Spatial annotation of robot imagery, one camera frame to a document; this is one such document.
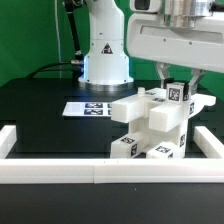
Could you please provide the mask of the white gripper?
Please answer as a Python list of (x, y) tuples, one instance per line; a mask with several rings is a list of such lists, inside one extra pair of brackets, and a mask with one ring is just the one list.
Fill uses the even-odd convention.
[(205, 70), (224, 73), (224, 13), (198, 18), (193, 29), (167, 27), (162, 15), (135, 13), (128, 21), (127, 50), (132, 57), (157, 62), (163, 89), (174, 81), (169, 64), (193, 68), (184, 84), (187, 101), (197, 93)]

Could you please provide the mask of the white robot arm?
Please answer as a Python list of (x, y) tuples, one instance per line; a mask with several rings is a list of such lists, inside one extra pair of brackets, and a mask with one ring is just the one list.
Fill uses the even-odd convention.
[(114, 0), (85, 0), (90, 51), (80, 82), (93, 88), (131, 82), (127, 56), (150, 60), (165, 87), (168, 67), (192, 70), (189, 95), (207, 71), (224, 73), (224, 3), (217, 0), (130, 0), (128, 20)]

